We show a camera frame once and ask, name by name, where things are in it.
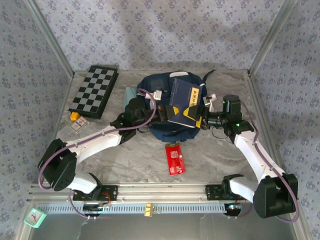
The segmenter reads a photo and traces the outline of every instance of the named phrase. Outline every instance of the marble surface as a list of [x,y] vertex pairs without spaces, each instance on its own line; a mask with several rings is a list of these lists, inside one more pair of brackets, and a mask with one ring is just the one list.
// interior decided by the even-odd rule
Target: marble surface
[[[71,130],[68,108],[74,99],[86,73],[75,74],[63,116],[59,125],[57,138],[63,141],[85,137],[105,128],[123,112],[123,98],[126,87],[136,87],[151,71],[120,71],[101,119],[90,119],[90,124],[79,134]],[[201,78],[205,72],[194,72]],[[239,95],[247,104],[253,117],[254,107],[243,73],[215,72],[207,79],[209,94],[231,93]],[[222,110],[222,97],[214,103],[216,111]],[[223,131],[214,129],[217,137],[224,137]],[[103,183],[219,183],[224,176],[241,173],[254,180],[255,175],[239,149],[229,139],[217,139],[210,130],[201,130],[195,139],[182,142],[181,150],[186,173],[170,176],[165,153],[165,142],[156,139],[152,133],[137,132],[130,141],[107,148],[81,162],[78,168],[95,174]]]

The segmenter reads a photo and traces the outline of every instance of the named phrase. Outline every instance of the red card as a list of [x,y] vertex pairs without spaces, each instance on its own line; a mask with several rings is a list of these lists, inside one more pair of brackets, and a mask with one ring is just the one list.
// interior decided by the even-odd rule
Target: red card
[[179,143],[165,145],[166,158],[168,159],[170,175],[180,175],[186,172],[185,162],[182,157]]

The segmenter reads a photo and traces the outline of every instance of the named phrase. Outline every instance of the blue backpack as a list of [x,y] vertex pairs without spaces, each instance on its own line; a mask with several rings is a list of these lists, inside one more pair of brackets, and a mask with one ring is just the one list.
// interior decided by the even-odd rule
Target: blue backpack
[[[138,84],[137,88],[145,89],[150,93],[153,93],[156,90],[162,91],[161,100],[157,101],[156,104],[169,105],[174,78],[177,78],[191,84],[202,86],[200,104],[204,104],[203,97],[208,95],[205,83],[209,74],[213,73],[214,71],[215,70],[208,72],[202,80],[198,75],[185,71],[153,74],[145,77]],[[150,99],[146,99],[141,95],[138,95],[137,97],[143,98],[145,107],[150,109]],[[157,139],[168,143],[175,143],[177,141],[185,142],[187,139],[194,139],[199,130],[200,129],[197,127],[191,128],[173,122],[153,124],[150,127],[150,131]]]

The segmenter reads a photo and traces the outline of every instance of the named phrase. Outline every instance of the chessboard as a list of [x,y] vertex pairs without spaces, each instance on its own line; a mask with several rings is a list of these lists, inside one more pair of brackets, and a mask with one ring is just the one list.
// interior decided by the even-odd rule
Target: chessboard
[[100,119],[118,78],[117,71],[116,68],[92,66],[69,111],[87,118]]

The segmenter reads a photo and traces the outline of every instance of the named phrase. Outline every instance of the blue book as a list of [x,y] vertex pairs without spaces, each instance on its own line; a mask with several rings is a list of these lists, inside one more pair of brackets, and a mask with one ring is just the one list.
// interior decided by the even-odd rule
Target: blue book
[[184,110],[188,107],[199,105],[202,86],[198,86],[175,78],[172,84],[170,105],[178,108],[177,115],[168,119],[168,122],[184,125],[190,128],[196,127],[196,121],[184,116]]

